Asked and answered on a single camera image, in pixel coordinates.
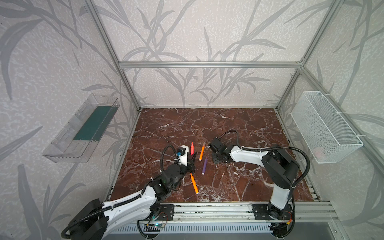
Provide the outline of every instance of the side wall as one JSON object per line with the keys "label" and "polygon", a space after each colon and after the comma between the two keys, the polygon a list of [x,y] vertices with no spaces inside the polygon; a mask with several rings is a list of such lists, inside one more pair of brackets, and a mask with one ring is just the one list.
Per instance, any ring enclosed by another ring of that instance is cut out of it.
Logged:
{"label": "side wall", "polygon": [[[55,239],[103,200],[137,112],[83,1],[0,1],[0,239]],[[120,108],[88,163],[42,156],[89,94]]]}
{"label": "side wall", "polygon": [[[119,61],[300,61],[331,0],[94,1]],[[294,69],[125,69],[145,107],[276,106]]]}
{"label": "side wall", "polygon": [[[384,152],[384,1],[345,1],[306,67]],[[290,113],[303,91],[303,76],[280,109],[291,140],[307,145]],[[333,164],[311,162],[310,178],[330,200],[351,240],[382,239],[384,178],[361,150]]]}

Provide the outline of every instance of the marble surface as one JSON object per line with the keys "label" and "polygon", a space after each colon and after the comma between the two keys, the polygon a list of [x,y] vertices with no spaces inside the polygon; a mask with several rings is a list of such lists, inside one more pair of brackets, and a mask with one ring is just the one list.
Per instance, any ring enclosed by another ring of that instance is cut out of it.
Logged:
{"label": "marble surface", "polygon": [[[199,108],[199,109],[144,109],[136,126],[124,163],[115,184],[111,200],[132,194],[143,188],[151,177],[160,174],[161,151],[168,144],[190,146],[201,151],[207,144],[227,130],[236,129],[240,144],[267,147],[274,144],[288,146],[288,141],[272,108]],[[223,138],[234,143],[235,134]],[[204,158],[208,157],[205,175]],[[173,158],[164,157],[164,167]],[[269,201],[273,183],[264,167],[248,163],[214,164],[211,150],[204,151],[202,161],[195,161],[194,178],[199,189],[196,195],[190,176],[186,175],[169,202],[196,201]],[[312,201],[308,186],[300,183],[295,190],[297,201]]]}

